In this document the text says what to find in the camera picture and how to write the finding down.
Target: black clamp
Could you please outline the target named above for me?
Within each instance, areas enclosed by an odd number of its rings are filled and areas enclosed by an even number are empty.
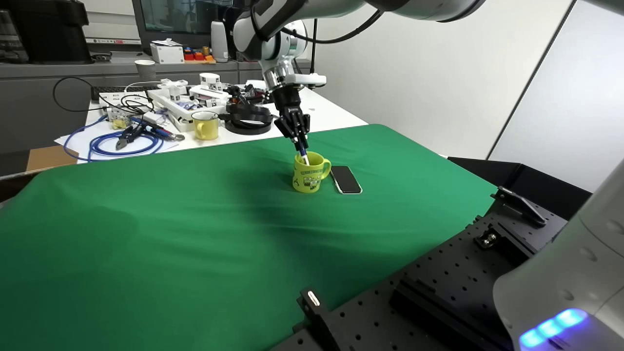
[[[545,227],[547,218],[537,210],[527,198],[513,192],[508,186],[500,186],[500,190],[494,194],[494,198],[504,200],[508,206],[519,210],[531,224]]]
[[[340,333],[336,327],[338,323],[330,315],[330,311],[322,305],[320,298],[314,290],[303,292],[297,300],[299,305],[305,309],[309,323],[305,323],[316,342],[326,351],[348,351],[352,348],[346,341],[346,335]]]
[[[299,85],[283,85],[274,89],[279,116],[275,126],[283,136],[291,138],[299,153],[309,151],[311,114],[301,108]]]

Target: smartphone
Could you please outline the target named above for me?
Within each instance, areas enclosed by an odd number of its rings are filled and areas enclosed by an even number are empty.
[[[363,192],[363,186],[357,183],[348,165],[332,165],[332,177],[338,192]]]

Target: blue light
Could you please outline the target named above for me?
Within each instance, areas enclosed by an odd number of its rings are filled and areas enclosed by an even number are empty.
[[[586,317],[587,317],[587,311],[570,307],[570,309],[564,309],[562,313],[558,313],[554,319],[564,329],[568,329],[568,327],[574,327],[574,325],[582,323]]]
[[[545,342],[547,337],[543,337],[537,329],[529,329],[527,333],[521,335],[521,342],[529,348]]]
[[[539,333],[543,333],[547,339],[560,335],[564,327],[556,323],[554,319],[547,319],[545,323],[539,325]]]
[[[550,337],[562,335],[566,329],[582,323],[584,319],[587,319],[587,311],[576,307],[564,309],[556,317],[550,317],[523,333],[521,342],[525,348],[539,346],[547,342]]]

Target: table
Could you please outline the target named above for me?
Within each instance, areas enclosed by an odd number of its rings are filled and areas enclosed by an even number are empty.
[[[121,93],[108,93],[110,101],[118,101],[119,97],[121,97]],[[320,93],[316,93],[313,89],[303,89],[301,99],[303,99],[303,110],[311,112],[311,116],[313,116],[311,132],[367,124],[363,118],[342,108],[340,105],[332,103],[330,99],[322,97]],[[274,103],[268,103],[266,107],[274,114],[277,114],[277,108]],[[96,122],[100,116],[102,116],[100,110],[90,110],[86,116],[86,124]],[[164,126],[168,126],[170,130],[176,130],[176,126],[168,120],[164,122]],[[80,157],[86,157],[88,142],[94,136],[100,136],[106,132],[112,132],[112,128],[108,122],[102,122],[94,128],[88,128],[82,134],[73,136],[73,142],[69,144],[69,147],[77,149],[80,153]],[[236,144],[236,142],[264,140],[264,138],[283,138],[283,134],[279,132],[277,126],[272,126],[272,130],[264,132],[264,134],[236,134],[236,132],[231,132],[229,128],[225,128],[223,122],[219,126],[219,140],[199,142],[199,140],[196,140],[194,132],[184,132],[184,134],[186,134],[184,142],[166,142],[166,146],[160,151],[178,151],[178,149],[190,149],[190,147]],[[135,147],[143,147],[145,144],[141,144],[141,142],[147,142],[147,140],[133,142]]]
[[[303,288],[338,305],[492,204],[494,185],[387,126],[311,138],[363,194],[295,192],[285,138],[45,171],[0,210],[0,344],[268,348]]]

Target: yellow cup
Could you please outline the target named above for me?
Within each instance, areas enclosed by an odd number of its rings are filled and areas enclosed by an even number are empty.
[[[332,171],[332,161],[318,151],[309,151],[309,161],[303,155],[295,155],[293,188],[299,192],[316,192]]]
[[[219,138],[219,118],[199,118],[196,120],[197,140],[217,140]]]

